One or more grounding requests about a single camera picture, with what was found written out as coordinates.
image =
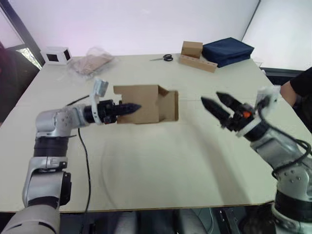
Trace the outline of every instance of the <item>navy blue bag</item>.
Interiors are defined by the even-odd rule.
[[[254,48],[234,38],[217,40],[203,45],[202,55],[218,67],[250,59]]]

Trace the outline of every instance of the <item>white table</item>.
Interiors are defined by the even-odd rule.
[[[90,211],[259,204],[275,196],[271,168],[247,140],[222,130],[201,104],[215,92],[254,104],[258,88],[270,85],[252,60],[215,73],[158,55],[118,57],[100,78],[109,81],[105,99],[120,99],[114,85],[159,84],[179,91],[179,121],[158,124],[95,124],[81,130],[90,160]],[[91,92],[93,82],[71,78],[65,66],[45,65],[0,128],[0,211],[23,208],[21,191],[35,143],[35,118]],[[269,120],[295,137],[311,134],[280,98]],[[72,174],[64,212],[81,212],[87,200],[85,156],[77,137],[67,151]]]

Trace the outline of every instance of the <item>wire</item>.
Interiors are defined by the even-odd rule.
[[[271,129],[273,129],[274,131],[276,131],[276,132],[278,132],[278,133],[284,135],[285,137],[289,138],[290,140],[292,140],[293,142],[295,142],[296,144],[298,144],[299,146],[301,146],[303,149],[306,150],[305,153],[304,153],[302,156],[300,156],[299,158],[295,159],[294,161],[292,161],[292,162],[290,162],[290,163],[287,163],[287,164],[285,164],[285,165],[283,165],[283,166],[280,166],[280,167],[275,168],[275,169],[272,171],[272,176],[273,176],[275,179],[277,179],[276,174],[277,174],[279,171],[284,170],[284,169],[286,169],[286,168],[288,168],[288,167],[291,167],[291,166],[293,166],[293,165],[295,165],[295,164],[301,162],[301,161],[302,161],[304,158],[306,158],[309,154],[312,155],[312,152],[311,152],[311,145],[310,145],[308,142],[304,141],[304,140],[295,139],[293,136],[291,136],[291,135],[285,133],[284,131],[278,129],[277,127],[275,127],[275,126],[269,124],[269,123],[266,121],[266,119],[263,117],[263,115],[262,115],[262,109],[263,109],[263,107],[264,107],[263,105],[260,105],[259,108],[258,108],[258,114],[259,114],[260,119],[261,119],[265,124],[267,124],[269,128],[271,128]]]
[[[210,208],[210,216],[211,216],[211,222],[212,222],[212,224],[211,224],[211,227],[209,228],[209,234],[211,234],[211,233],[213,233],[213,231],[214,231],[214,216],[213,216],[213,212],[211,211],[212,210],[212,208]]]
[[[86,99],[86,98],[88,98],[88,97],[89,97],[89,95],[83,96],[83,97],[81,97],[81,98],[79,98],[79,99],[77,99],[77,100],[75,100],[75,101],[72,101],[71,103],[68,103],[66,106],[71,106],[71,105],[75,104],[76,102],[79,102],[79,101],[81,101],[81,100],[84,100],[84,99]]]
[[[88,180],[89,180],[88,201],[87,201],[86,209],[85,209],[84,214],[83,214],[84,217],[83,217],[83,221],[82,221],[81,228],[80,228],[80,234],[82,234],[83,228],[84,228],[84,226],[86,225],[86,222],[87,222],[87,212],[88,212],[88,208],[89,208],[89,204],[90,204],[90,196],[91,196],[91,177],[90,177],[90,168],[89,168],[88,151],[87,151],[86,145],[84,144],[84,142],[83,142],[83,140],[82,140],[82,137],[81,137],[81,134],[80,134],[80,128],[78,128],[78,136],[79,136],[79,139],[80,139],[81,144],[82,144],[82,146],[83,146],[84,152],[85,152],[85,154],[86,154],[87,173],[88,173]]]

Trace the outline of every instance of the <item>open cardboard box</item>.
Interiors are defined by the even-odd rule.
[[[136,112],[119,116],[117,123],[158,123],[177,121],[178,91],[166,90],[159,85],[114,86],[114,93],[121,94],[122,103],[141,105]]]

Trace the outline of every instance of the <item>person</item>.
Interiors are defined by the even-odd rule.
[[[281,87],[281,95],[312,131],[312,67]]]
[[[0,126],[38,72],[21,53],[5,49],[0,42]]]

